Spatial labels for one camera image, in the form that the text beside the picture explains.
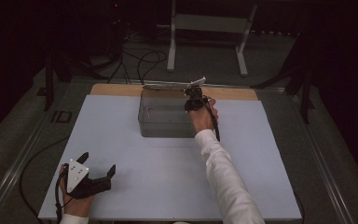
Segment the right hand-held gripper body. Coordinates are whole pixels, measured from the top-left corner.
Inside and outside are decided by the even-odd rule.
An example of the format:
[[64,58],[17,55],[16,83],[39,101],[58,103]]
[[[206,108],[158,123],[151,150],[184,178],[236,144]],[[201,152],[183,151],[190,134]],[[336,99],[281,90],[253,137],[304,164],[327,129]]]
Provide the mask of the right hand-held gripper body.
[[207,99],[203,96],[201,87],[206,81],[206,77],[202,77],[196,81],[191,81],[185,89],[185,95],[188,99],[185,103],[185,111],[197,111],[206,105]]

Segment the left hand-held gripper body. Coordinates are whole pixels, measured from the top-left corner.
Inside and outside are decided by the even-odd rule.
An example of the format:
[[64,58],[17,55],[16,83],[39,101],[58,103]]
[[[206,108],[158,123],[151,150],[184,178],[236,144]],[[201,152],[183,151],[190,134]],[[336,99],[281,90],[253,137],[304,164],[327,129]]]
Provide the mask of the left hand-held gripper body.
[[70,161],[64,166],[66,194],[75,199],[84,199],[91,195],[110,190],[105,183],[106,176],[91,179],[90,169],[77,161]]

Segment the smoky transparent box lid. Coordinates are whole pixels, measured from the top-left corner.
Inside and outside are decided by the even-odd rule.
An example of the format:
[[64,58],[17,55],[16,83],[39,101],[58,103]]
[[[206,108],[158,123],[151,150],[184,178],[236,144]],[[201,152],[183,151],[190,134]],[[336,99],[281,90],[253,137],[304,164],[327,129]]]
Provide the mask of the smoky transparent box lid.
[[190,84],[173,84],[173,83],[164,83],[164,84],[147,84],[144,85],[145,90],[156,90],[156,91],[184,91],[191,87]]

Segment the smoky transparent plastic box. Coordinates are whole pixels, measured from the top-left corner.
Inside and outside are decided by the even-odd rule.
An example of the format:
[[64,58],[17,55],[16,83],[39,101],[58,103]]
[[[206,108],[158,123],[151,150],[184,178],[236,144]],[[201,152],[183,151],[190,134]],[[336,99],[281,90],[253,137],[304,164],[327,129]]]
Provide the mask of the smoky transparent plastic box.
[[185,111],[188,97],[180,91],[142,90],[138,122],[143,137],[193,138],[194,127]]

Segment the person's right hand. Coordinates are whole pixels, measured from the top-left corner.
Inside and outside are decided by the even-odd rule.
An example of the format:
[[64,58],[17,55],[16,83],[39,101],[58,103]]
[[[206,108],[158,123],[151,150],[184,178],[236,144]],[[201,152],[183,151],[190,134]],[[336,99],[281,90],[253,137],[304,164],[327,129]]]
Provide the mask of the person's right hand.
[[212,113],[209,113],[208,108],[205,106],[197,111],[190,111],[188,113],[196,133],[207,129],[214,129],[212,116],[214,116],[215,119],[218,119],[218,111],[214,108],[215,103],[215,99],[211,99],[209,101],[209,106]]

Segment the person's left hand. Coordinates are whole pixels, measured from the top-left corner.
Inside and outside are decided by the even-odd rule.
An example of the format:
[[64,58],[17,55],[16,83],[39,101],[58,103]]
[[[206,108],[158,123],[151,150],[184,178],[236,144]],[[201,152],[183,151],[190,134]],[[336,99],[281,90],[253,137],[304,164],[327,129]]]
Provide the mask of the person's left hand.
[[77,217],[88,217],[90,208],[94,200],[94,195],[84,199],[73,199],[66,194],[65,181],[60,180],[60,189],[62,191],[62,201],[64,204],[63,212]]

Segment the white table cover sheet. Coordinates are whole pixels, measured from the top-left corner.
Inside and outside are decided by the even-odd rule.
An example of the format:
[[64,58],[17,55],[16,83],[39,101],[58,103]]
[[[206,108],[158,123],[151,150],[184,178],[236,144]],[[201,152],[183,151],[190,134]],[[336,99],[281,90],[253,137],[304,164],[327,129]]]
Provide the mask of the white table cover sheet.
[[[111,167],[112,188],[98,194],[94,219],[218,220],[221,215],[207,181],[205,164],[191,138],[149,138],[140,134],[140,100],[89,95],[62,154],[62,161],[88,153],[89,175]],[[266,220],[301,217],[265,109],[259,101],[216,104],[221,143]]]

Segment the wooden table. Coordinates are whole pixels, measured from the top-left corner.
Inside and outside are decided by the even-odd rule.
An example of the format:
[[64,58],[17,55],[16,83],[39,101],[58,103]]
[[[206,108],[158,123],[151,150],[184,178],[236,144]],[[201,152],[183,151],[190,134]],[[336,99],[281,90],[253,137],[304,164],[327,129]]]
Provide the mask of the wooden table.
[[[118,96],[140,96],[144,87],[142,85],[127,84],[95,84],[90,91],[91,95],[118,95]],[[251,89],[234,89],[203,87],[202,92],[217,100],[248,100],[257,101],[257,95]]]

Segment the white metal stand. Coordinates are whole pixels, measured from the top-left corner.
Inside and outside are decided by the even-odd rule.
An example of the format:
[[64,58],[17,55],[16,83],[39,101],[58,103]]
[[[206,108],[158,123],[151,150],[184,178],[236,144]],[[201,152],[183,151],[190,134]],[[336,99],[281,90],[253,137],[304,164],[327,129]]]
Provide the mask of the white metal stand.
[[172,0],[171,12],[171,42],[168,53],[167,70],[174,71],[176,55],[176,31],[193,30],[204,32],[221,32],[242,34],[240,44],[235,48],[240,75],[248,76],[248,69],[244,59],[244,48],[254,21],[257,5],[252,5],[247,18],[230,18],[206,15],[179,14],[176,12],[176,0]]

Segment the dark metal stand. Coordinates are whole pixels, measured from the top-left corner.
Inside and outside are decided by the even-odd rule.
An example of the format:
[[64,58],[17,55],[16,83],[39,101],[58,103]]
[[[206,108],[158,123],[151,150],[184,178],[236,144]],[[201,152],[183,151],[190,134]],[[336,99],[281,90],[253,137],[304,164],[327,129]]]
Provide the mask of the dark metal stand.
[[45,52],[45,86],[40,88],[37,95],[45,97],[44,110],[48,111],[54,102],[54,77],[61,82],[70,82],[74,72],[99,80],[106,80],[80,61],[65,55],[56,49]]
[[300,101],[300,116],[309,124],[310,84],[312,78],[312,66],[315,56],[315,39],[305,31],[301,32],[295,44],[292,46],[283,66],[277,76],[269,78],[261,83],[251,85],[252,89],[262,90],[287,77],[290,78],[284,91],[288,95],[296,95],[302,90]]

